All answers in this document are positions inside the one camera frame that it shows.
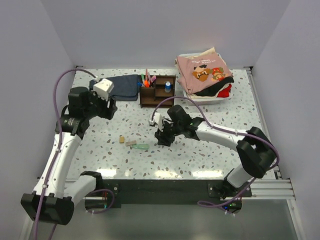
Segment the black orange highlighter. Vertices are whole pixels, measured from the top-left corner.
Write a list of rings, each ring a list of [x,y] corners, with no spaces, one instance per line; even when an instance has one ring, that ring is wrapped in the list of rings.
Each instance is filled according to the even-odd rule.
[[[146,88],[149,88],[149,87],[150,87],[150,83],[149,83],[147,80],[145,80],[143,84],[144,84],[144,86],[145,86]]]

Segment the dark red gel pen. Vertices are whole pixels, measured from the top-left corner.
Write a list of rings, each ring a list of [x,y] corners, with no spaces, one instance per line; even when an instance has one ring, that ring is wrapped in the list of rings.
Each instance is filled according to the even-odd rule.
[[[150,78],[150,74],[149,74],[148,69],[146,68],[146,69],[145,69],[145,79],[148,81],[149,78]]]

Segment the tan eraser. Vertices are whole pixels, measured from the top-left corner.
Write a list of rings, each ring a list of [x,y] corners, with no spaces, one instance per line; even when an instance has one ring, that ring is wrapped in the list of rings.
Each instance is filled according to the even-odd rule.
[[[125,143],[125,145],[128,147],[128,146],[133,146],[133,145],[135,145],[136,143],[137,143],[136,140],[132,140],[132,141],[127,141],[127,142]]]

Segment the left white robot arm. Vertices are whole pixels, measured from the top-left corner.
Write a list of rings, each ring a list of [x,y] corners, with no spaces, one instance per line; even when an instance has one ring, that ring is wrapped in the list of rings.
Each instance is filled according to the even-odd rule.
[[[99,196],[104,191],[102,175],[96,171],[84,171],[71,186],[65,185],[90,120],[95,117],[111,120],[117,111],[116,101],[109,97],[113,87],[109,83],[70,89],[68,105],[56,123],[53,147],[42,176],[32,193],[23,194],[20,201],[33,221],[67,225],[75,206],[85,196]]]

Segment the green capped white marker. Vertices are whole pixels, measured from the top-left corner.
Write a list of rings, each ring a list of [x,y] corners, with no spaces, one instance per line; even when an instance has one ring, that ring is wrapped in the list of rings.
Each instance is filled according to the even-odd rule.
[[[143,73],[141,74],[141,82],[143,85],[145,84],[145,75]]]

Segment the blue grey pencil sharpener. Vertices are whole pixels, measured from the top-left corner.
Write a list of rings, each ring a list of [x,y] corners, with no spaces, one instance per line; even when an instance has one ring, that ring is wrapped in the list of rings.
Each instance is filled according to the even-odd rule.
[[[167,81],[164,85],[164,91],[169,94],[171,92],[171,86],[171,83]]]

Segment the yellow sticky note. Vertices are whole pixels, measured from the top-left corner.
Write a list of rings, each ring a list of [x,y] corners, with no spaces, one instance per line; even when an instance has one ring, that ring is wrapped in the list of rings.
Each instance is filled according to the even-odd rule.
[[[123,136],[121,136],[120,138],[119,138],[119,142],[122,144],[122,143],[124,143],[125,142],[125,138],[123,137]]]

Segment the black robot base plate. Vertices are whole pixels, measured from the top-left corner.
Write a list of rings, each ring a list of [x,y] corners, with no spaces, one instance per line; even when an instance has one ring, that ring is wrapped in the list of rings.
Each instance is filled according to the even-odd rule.
[[[216,180],[148,180],[148,179],[104,179],[103,186],[110,190],[106,193],[90,192],[86,198],[87,210],[101,209],[104,204],[111,208],[122,205],[195,205],[199,201],[225,205],[227,198],[251,197],[248,182],[240,188],[223,187],[225,181]]]

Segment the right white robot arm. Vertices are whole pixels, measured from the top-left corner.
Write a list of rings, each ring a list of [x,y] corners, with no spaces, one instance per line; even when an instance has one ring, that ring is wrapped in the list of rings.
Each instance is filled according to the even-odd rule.
[[[233,197],[251,179],[261,179],[277,159],[274,146],[261,129],[236,130],[208,122],[204,117],[191,117],[180,105],[168,109],[168,117],[154,112],[149,125],[157,126],[154,134],[160,146],[170,146],[177,136],[187,139],[212,142],[238,153],[240,164],[224,179],[214,185],[213,191],[220,198]]]

